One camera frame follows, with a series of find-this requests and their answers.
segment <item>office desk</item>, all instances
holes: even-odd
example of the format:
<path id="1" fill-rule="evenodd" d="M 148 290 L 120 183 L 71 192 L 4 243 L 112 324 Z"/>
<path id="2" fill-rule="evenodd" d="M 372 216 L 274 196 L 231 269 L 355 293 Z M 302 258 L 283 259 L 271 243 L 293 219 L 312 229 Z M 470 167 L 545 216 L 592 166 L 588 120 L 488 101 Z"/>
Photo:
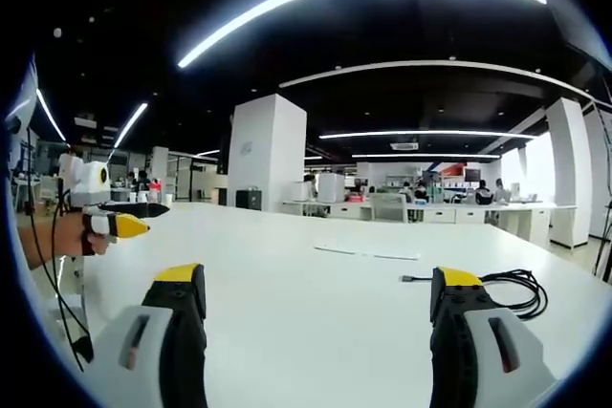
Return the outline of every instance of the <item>office desk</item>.
<path id="1" fill-rule="evenodd" d="M 16 212 L 17 211 L 17 206 L 19 205 L 19 200 L 21 199 L 20 189 L 21 188 L 25 188 L 26 190 L 28 189 L 28 180 L 27 179 L 13 179 L 13 180 L 17 184 L 17 188 L 15 190 L 15 199 L 14 199 L 14 210 Z M 40 185 L 40 181 L 39 180 L 32 179 L 32 181 L 30 183 L 30 188 L 32 189 L 32 196 L 33 196 L 34 202 L 37 201 L 36 193 L 35 193 L 34 190 L 39 185 Z"/>
<path id="2" fill-rule="evenodd" d="M 202 203 L 175 203 L 142 237 L 85 257 L 85 310 L 95 338 L 156 273 L 204 264 L 208 318 L 206 391 L 211 407 L 428 406 L 432 387 L 429 275 L 442 265 L 482 275 L 531 269 L 548 310 L 526 322 L 546 364 L 567 376 L 589 350 L 612 289 L 585 270 L 490 225 L 398 225 L 313 219 Z M 352 256 L 419 254 L 418 261 Z M 498 301 L 527 297 L 489 288 Z"/>
<path id="3" fill-rule="evenodd" d="M 352 220 L 371 220 L 371 203 L 319 203 L 316 201 L 285 201 L 288 213 L 302 215 L 304 205 L 330 208 L 330 217 Z M 499 212 L 499 226 L 519 238 L 537 246 L 548 246 L 548 228 L 551 211 L 575 209 L 575 205 L 555 203 L 525 204 L 407 204 L 408 210 L 421 210 L 426 223 L 484 224 L 486 212 Z"/>

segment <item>cable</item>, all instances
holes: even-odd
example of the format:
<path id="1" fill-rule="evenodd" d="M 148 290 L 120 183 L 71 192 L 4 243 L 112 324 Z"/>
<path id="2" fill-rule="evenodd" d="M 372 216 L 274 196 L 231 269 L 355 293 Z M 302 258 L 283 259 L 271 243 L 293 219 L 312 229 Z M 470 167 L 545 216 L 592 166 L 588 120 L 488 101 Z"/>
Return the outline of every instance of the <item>cable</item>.
<path id="1" fill-rule="evenodd" d="M 57 203 L 57 206 L 55 207 L 55 212 L 54 212 L 54 220 L 53 223 L 51 225 L 51 253 L 52 253 L 52 266 L 54 269 L 54 278 L 57 279 L 57 267 L 55 265 L 55 257 L 53 256 L 55 254 L 55 223 L 57 221 L 57 212 L 59 211 L 59 209 L 63 206 L 64 203 L 64 198 L 68 195 L 68 193 L 70 193 L 70 190 L 67 190 L 60 198 L 59 198 L 59 203 Z M 68 330 L 68 323 L 66 322 L 66 314 L 64 313 L 64 307 L 62 305 L 61 300 L 59 299 L 59 295 L 57 296 L 57 305 L 59 306 L 59 313 L 61 314 L 61 321 L 64 324 L 64 331 L 66 332 L 66 337 L 68 338 L 68 343 L 70 344 L 70 349 L 73 352 L 73 355 L 75 356 L 75 360 L 76 360 L 76 364 L 78 365 L 78 368 L 83 371 L 83 365 L 80 363 L 80 360 L 78 359 L 78 354 L 77 351 L 75 350 L 75 347 L 73 346 L 73 338 L 70 335 L 70 330 Z"/>
<path id="2" fill-rule="evenodd" d="M 31 164 L 30 163 L 31 160 L 32 160 L 32 151 L 30 149 L 30 128 L 28 128 L 28 163 L 29 164 Z M 32 169 L 30 167 L 28 168 L 28 201 L 30 203 L 33 203 Z M 70 306 L 68 306 L 68 303 L 66 303 L 66 300 L 64 300 L 64 297 L 61 296 L 61 293 L 59 292 L 59 287 L 57 285 L 57 279 L 55 278 L 55 280 L 54 280 L 54 278 L 49 273 L 49 269 L 47 268 L 47 264 L 45 262 L 45 259 L 42 256 L 42 249 L 40 248 L 40 243 L 38 241 L 38 234 L 36 232 L 36 224 L 34 222 L 34 215 L 33 215 L 32 210 L 30 212 L 30 223 L 31 223 L 31 226 L 32 226 L 32 233 L 33 233 L 33 237 L 34 237 L 34 244 L 36 246 L 36 251 L 38 252 L 38 257 L 40 258 L 40 264 L 42 265 L 42 268 L 44 269 L 45 274 L 47 275 L 47 279 L 49 280 L 49 284 L 51 284 L 51 287 L 53 288 L 56 297 L 66 307 L 66 309 L 68 310 L 70 315 L 73 317 L 73 319 L 75 319 L 76 323 L 81 327 L 81 329 L 85 332 L 85 334 L 87 334 L 87 336 L 90 336 L 89 330 L 87 330 L 87 327 L 85 327 L 82 324 L 82 322 L 80 320 L 78 320 L 78 317 L 75 315 L 75 313 L 70 308 Z"/>
<path id="3" fill-rule="evenodd" d="M 511 271 L 495 272 L 493 274 L 487 274 L 479 278 L 483 284 L 488 282 L 510 282 L 518 284 L 528 290 L 530 290 L 534 296 L 529 300 L 522 303 L 513 303 L 510 305 L 504 305 L 492 300 L 495 306 L 499 308 L 508 308 L 513 311 L 520 320 L 530 320 L 541 315 L 548 307 L 548 293 L 546 290 L 537 282 L 536 277 L 531 271 L 526 269 L 513 269 Z M 402 276 L 400 278 L 402 282 L 413 282 L 413 281 L 431 281 L 431 277 L 417 277 L 417 276 Z"/>
<path id="4" fill-rule="evenodd" d="M 78 368 L 83 372 L 83 366 L 80 363 L 80 360 L 78 359 L 78 354 L 77 351 L 75 350 L 74 346 L 73 346 L 73 340 L 72 337 L 70 335 L 70 331 L 68 330 L 68 323 L 66 322 L 66 315 L 64 313 L 64 309 L 63 307 L 66 306 L 66 309 L 68 310 L 68 312 L 71 314 L 71 316 L 75 319 L 75 321 L 78 323 L 78 325 L 87 333 L 87 335 L 90 337 L 91 336 L 89 334 L 89 331 L 85 328 L 85 326 L 77 319 L 77 317 L 75 316 L 74 312 L 70 309 L 70 307 L 66 304 L 66 301 L 64 300 L 64 298 L 62 297 L 61 293 L 59 292 L 59 286 L 58 286 L 58 281 L 57 281 L 57 268 L 55 266 L 55 222 L 57 219 L 57 211 L 59 210 L 60 206 L 63 204 L 63 198 L 65 195 L 68 194 L 68 191 L 66 193 L 64 193 L 63 196 L 59 197 L 59 202 L 57 203 L 57 207 L 55 208 L 55 213 L 54 213 L 54 219 L 53 219 L 53 223 L 52 223 L 52 228 L 51 228 L 51 259 L 52 259 L 52 265 L 54 268 L 54 278 L 51 277 L 51 274 L 49 274 L 49 271 L 47 270 L 47 267 L 45 265 L 45 260 L 44 257 L 42 256 L 42 250 L 40 249 L 40 243 L 38 241 L 38 235 L 36 233 L 36 225 L 34 223 L 34 216 L 33 216 L 33 193 L 32 193 L 32 143 L 31 143 L 31 139 L 30 139 L 30 128 L 27 129 L 27 133 L 28 133 L 28 201 L 29 201 L 29 206 L 30 209 L 28 209 L 30 211 L 30 221 L 32 224 L 32 230 L 33 230 L 33 237 L 34 237 L 34 243 L 36 245 L 36 250 L 38 251 L 38 256 L 40 257 L 40 261 L 41 264 L 45 270 L 45 273 L 47 274 L 47 278 L 49 279 L 49 282 L 51 284 L 51 286 L 53 287 L 54 291 L 55 291 L 55 295 L 57 297 L 57 305 L 59 306 L 59 312 L 61 314 L 61 319 L 62 322 L 64 324 L 64 331 L 66 332 L 66 337 L 68 339 L 68 343 L 70 345 L 70 349 L 73 352 L 73 355 L 75 356 L 75 360 L 76 360 L 76 364 L 78 365 Z"/>

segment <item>hand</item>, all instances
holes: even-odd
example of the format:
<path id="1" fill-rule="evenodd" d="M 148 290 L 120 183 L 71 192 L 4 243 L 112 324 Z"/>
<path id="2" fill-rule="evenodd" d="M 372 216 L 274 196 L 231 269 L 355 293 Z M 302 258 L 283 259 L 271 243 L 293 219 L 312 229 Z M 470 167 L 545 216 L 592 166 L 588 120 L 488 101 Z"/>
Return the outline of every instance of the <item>hand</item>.
<path id="1" fill-rule="evenodd" d="M 85 231 L 83 214 L 69 212 L 55 222 L 55 255 L 78 257 L 83 254 L 81 235 Z M 87 241 L 98 255 L 104 255 L 108 248 L 108 238 L 95 233 L 87 235 Z"/>

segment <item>yellow controller tip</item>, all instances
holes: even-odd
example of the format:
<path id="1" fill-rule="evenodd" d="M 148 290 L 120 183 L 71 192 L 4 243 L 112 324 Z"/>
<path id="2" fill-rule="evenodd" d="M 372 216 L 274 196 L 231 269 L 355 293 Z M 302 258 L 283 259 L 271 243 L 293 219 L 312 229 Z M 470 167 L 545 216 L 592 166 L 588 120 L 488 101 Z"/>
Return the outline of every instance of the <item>yellow controller tip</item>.
<path id="1" fill-rule="evenodd" d="M 144 221 L 130 214 L 117 214 L 115 221 L 117 223 L 117 237 L 119 238 L 133 238 L 146 233 L 150 229 L 150 226 Z"/>

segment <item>ceiling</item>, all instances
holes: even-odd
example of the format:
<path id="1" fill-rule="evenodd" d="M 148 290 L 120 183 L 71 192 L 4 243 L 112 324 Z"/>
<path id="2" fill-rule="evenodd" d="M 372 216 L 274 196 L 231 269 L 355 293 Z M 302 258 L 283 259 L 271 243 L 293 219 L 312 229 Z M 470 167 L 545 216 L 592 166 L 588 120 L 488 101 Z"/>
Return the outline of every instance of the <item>ceiling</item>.
<path id="1" fill-rule="evenodd" d="M 199 153 L 218 148 L 236 104 L 279 93 L 308 112 L 308 145 L 323 161 L 391 153 L 417 140 L 420 153 L 479 153 L 495 138 L 411 136 L 320 140 L 330 133 L 461 129 L 506 132 L 560 96 L 584 97 L 525 75 L 444 65 L 392 67 L 284 82 L 364 64 L 445 60 L 524 69 L 580 84 L 604 98 L 600 65 L 566 43 L 552 7 L 533 0 L 295 0 L 253 20 L 185 69 L 197 43 L 263 0 L 45 0 L 36 25 L 39 86 L 68 142 L 112 144 L 144 101 L 121 148 L 154 145 Z M 580 0 L 604 37 L 597 0 Z M 61 36 L 55 37 L 55 28 Z M 75 125 L 92 118 L 97 128 Z M 43 139 L 56 133 L 42 111 Z M 524 131 L 540 134 L 540 121 Z M 499 154 L 524 140 L 513 140 Z"/>

